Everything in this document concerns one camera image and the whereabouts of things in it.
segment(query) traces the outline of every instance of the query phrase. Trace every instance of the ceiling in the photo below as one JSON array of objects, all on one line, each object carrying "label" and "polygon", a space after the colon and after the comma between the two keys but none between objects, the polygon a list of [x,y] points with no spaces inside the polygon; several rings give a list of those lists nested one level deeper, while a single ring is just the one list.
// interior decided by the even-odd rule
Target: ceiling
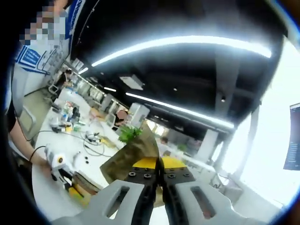
[{"label": "ceiling", "polygon": [[[235,126],[260,104],[280,58],[282,35],[287,35],[284,25],[262,0],[96,3],[86,1],[73,37],[71,58],[80,59],[89,68],[82,76],[96,77],[99,88],[116,89],[111,94],[127,106],[147,103],[125,95],[130,92],[222,118]],[[267,58],[224,45],[190,43],[143,49],[91,66],[107,55],[142,42],[189,35],[260,43],[272,55]],[[143,90],[133,90],[120,79],[133,74],[144,83]],[[207,126],[195,122],[199,118],[147,104],[150,119],[180,128],[196,139],[204,138]]]}]

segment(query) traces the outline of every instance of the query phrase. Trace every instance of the brown paper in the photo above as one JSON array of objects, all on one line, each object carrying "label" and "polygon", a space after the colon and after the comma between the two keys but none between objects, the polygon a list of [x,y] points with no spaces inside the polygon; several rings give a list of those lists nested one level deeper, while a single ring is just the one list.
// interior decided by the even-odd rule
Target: brown paper
[{"label": "brown paper", "polygon": [[[111,184],[115,180],[124,180],[132,166],[144,157],[159,157],[158,145],[153,132],[143,124],[142,133],[131,140],[114,156],[107,160],[100,170],[106,181]],[[154,207],[164,205],[162,201],[162,190],[157,189],[156,202]]]}]

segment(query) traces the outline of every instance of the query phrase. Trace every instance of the person's hand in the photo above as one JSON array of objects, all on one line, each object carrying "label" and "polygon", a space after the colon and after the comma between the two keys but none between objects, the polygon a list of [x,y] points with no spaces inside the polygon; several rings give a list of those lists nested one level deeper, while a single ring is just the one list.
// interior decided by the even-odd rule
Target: person's hand
[{"label": "person's hand", "polygon": [[51,167],[50,167],[49,163],[47,162],[47,160],[43,159],[38,154],[36,154],[36,155],[33,155],[31,162],[34,165],[40,166],[43,174],[46,177],[51,176]]}]

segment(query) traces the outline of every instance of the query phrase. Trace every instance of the ceiling light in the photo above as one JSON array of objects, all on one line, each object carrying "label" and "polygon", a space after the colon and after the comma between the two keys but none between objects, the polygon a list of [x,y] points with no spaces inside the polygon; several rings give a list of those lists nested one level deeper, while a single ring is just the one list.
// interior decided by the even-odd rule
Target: ceiling light
[{"label": "ceiling light", "polygon": [[83,70],[81,70],[80,72],[78,72],[79,74],[82,74],[82,73],[84,73],[85,71],[87,71],[89,68],[84,68]]},{"label": "ceiling light", "polygon": [[177,111],[188,113],[190,115],[197,116],[197,117],[200,117],[202,119],[209,120],[211,122],[217,123],[217,124],[222,125],[224,127],[234,128],[234,125],[230,122],[226,122],[224,120],[219,120],[219,119],[214,118],[214,117],[210,117],[210,116],[206,116],[206,115],[203,115],[203,114],[200,114],[200,113],[197,113],[197,112],[193,112],[193,111],[188,110],[188,109],[184,109],[184,108],[180,108],[180,107],[177,107],[177,106],[174,106],[174,105],[170,105],[170,104],[167,104],[167,103],[156,101],[156,100],[153,100],[153,99],[150,99],[150,98],[147,98],[147,97],[134,95],[134,94],[131,94],[131,93],[128,93],[128,92],[126,92],[126,95],[134,97],[134,98],[139,98],[139,99],[142,99],[142,100],[145,100],[145,101],[148,101],[148,102],[153,102],[153,103],[158,104],[158,105],[163,105],[165,107],[168,107],[168,108],[171,108],[171,109],[174,109],[174,110],[177,110]]},{"label": "ceiling light", "polygon": [[167,37],[162,39],[157,39],[153,41],[143,42],[129,48],[117,51],[111,55],[108,55],[92,64],[93,67],[117,58],[128,53],[137,52],[139,50],[164,46],[164,45],[174,45],[174,44],[215,44],[215,45],[226,45],[234,48],[248,50],[250,52],[255,52],[267,58],[271,57],[271,51],[260,44],[251,43],[247,41],[240,41],[236,39],[230,39],[225,37],[214,37],[214,36],[179,36],[179,37]]},{"label": "ceiling light", "polygon": [[111,91],[114,91],[116,92],[117,90],[116,89],[112,89],[112,88],[107,88],[107,87],[104,87],[105,90],[111,90]]}]

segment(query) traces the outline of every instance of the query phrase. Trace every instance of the screw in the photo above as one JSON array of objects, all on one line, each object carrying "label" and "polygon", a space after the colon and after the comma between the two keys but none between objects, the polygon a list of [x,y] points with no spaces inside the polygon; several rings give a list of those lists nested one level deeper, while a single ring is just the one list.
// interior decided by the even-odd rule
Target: screw
[{"label": "screw", "polygon": [[135,176],[135,172],[129,172],[128,174],[130,177],[134,177]]},{"label": "screw", "polygon": [[176,177],[176,176],[175,176],[174,173],[171,173],[171,174],[168,175],[168,178],[175,178],[175,177]]},{"label": "screw", "polygon": [[144,178],[146,178],[146,179],[151,178],[151,174],[148,174],[148,173],[144,174]]}]

